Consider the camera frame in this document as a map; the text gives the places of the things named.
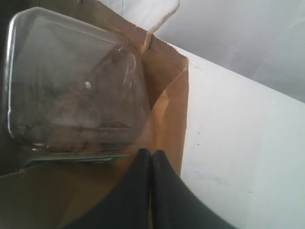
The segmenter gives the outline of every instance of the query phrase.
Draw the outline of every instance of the white surface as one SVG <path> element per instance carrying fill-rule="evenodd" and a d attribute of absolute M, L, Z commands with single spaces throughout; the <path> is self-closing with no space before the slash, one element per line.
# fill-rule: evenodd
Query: white surface
<path fill-rule="evenodd" d="M 156 33 L 305 102 L 304 0 L 181 0 Z"/>
<path fill-rule="evenodd" d="M 182 179 L 241 229 L 305 228 L 305 104 L 190 59 Z"/>

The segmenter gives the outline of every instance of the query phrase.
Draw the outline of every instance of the clear plastic container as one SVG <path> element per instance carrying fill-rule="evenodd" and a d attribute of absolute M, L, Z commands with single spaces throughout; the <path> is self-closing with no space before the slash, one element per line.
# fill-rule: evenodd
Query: clear plastic container
<path fill-rule="evenodd" d="M 124 150 L 150 113 L 124 37 L 42 8 L 11 20 L 2 83 L 2 139 L 35 158 Z"/>

